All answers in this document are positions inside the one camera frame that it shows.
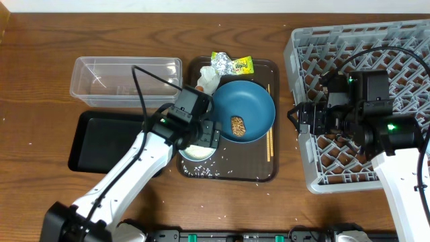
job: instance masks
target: snack wrapper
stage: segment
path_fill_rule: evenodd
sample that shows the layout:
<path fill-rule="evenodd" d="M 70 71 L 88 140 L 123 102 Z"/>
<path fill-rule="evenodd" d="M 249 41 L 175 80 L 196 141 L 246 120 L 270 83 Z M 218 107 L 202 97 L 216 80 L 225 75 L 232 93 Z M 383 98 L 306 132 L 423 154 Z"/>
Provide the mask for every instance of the snack wrapper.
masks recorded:
<path fill-rule="evenodd" d="M 250 56 L 231 60 L 224 52 L 213 52 L 210 62 L 216 73 L 219 75 L 242 75 L 254 73 L 253 60 Z"/>

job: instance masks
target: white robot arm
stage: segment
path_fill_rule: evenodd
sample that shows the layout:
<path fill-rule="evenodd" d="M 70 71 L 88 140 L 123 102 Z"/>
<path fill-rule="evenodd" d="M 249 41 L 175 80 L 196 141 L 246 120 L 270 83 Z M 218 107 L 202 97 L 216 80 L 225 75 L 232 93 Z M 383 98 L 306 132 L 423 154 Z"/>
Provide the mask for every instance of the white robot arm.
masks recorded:
<path fill-rule="evenodd" d="M 381 153 L 372 159 L 374 171 L 384 188 L 390 205 L 391 215 L 399 241 L 419 242 L 428 241 L 430 226 L 424 213 L 423 204 L 417 185 L 417 165 L 419 150 L 399 149 L 396 155 L 387 156 Z M 424 184 L 430 184 L 427 162 L 423 164 Z M 425 196 L 430 199 L 430 190 L 425 190 Z"/>
<path fill-rule="evenodd" d="M 132 147 L 120 162 L 93 189 L 73 202 L 73 205 L 78 207 L 77 214 L 84 218 L 88 216 L 94 201 L 119 172 L 133 160 L 142 144 L 143 137 L 144 133 L 139 133 Z M 170 161 L 173 146 L 167 145 L 165 141 L 164 138 L 156 134 L 148 133 L 146 146 L 138 161 L 127 170 L 105 195 L 105 198 L 91 217 L 91 222 L 104 221 L 106 229 L 114 234 L 117 224 L 133 199 L 149 179 Z"/>
<path fill-rule="evenodd" d="M 146 132 L 137 135 L 130 150 L 93 189 L 71 207 L 59 202 L 51 206 L 40 241 L 144 241 L 142 231 L 118 223 L 149 179 L 177 150 L 189 145 L 218 147 L 220 125 L 209 120 L 211 103 L 209 95 L 184 87 L 175 104 L 163 105 L 151 118 L 145 118 Z"/>

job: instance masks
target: brown tray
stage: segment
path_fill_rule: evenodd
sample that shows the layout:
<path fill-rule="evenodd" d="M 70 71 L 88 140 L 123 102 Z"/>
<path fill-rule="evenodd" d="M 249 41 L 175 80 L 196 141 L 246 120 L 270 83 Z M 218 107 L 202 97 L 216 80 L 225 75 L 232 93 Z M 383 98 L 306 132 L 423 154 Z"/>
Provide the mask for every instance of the brown tray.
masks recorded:
<path fill-rule="evenodd" d="M 275 108 L 279 108 L 279 71 L 270 60 L 253 59 L 254 73 L 247 75 L 228 75 L 221 78 L 220 86 L 237 80 L 252 81 L 267 88 Z M 197 85 L 200 69 L 210 65 L 210 57 L 201 56 L 192 60 L 189 66 L 189 83 Z M 267 161 L 267 133 L 264 137 L 251 143 L 240 144 L 221 138 L 216 152 L 205 161 L 189 161 L 179 157 L 177 168 L 186 177 L 203 179 L 229 179 L 248 182 L 268 182 L 272 180 L 278 169 L 279 138 L 277 131 L 279 122 L 277 115 L 273 124 L 273 156 Z"/>

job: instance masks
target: crumpled foil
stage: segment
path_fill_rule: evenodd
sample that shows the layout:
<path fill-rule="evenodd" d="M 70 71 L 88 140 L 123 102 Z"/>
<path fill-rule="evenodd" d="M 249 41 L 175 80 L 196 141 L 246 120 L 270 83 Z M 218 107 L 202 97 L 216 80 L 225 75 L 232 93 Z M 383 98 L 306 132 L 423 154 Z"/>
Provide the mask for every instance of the crumpled foil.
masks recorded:
<path fill-rule="evenodd" d="M 233 62 L 226 53 L 217 53 L 210 62 L 218 75 L 233 75 Z"/>

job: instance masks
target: blue bowl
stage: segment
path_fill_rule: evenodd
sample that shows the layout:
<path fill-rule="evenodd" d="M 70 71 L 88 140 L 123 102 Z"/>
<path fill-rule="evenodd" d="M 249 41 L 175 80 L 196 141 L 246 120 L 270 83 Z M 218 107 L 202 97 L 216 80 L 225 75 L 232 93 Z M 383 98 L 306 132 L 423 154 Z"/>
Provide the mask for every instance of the blue bowl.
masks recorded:
<path fill-rule="evenodd" d="M 237 142 L 249 143 L 263 137 L 275 122 L 275 104 L 262 86 L 250 81 L 232 81 L 214 93 L 213 120 L 222 125 L 221 136 Z M 237 137 L 231 129 L 231 118 L 241 117 L 245 135 Z"/>

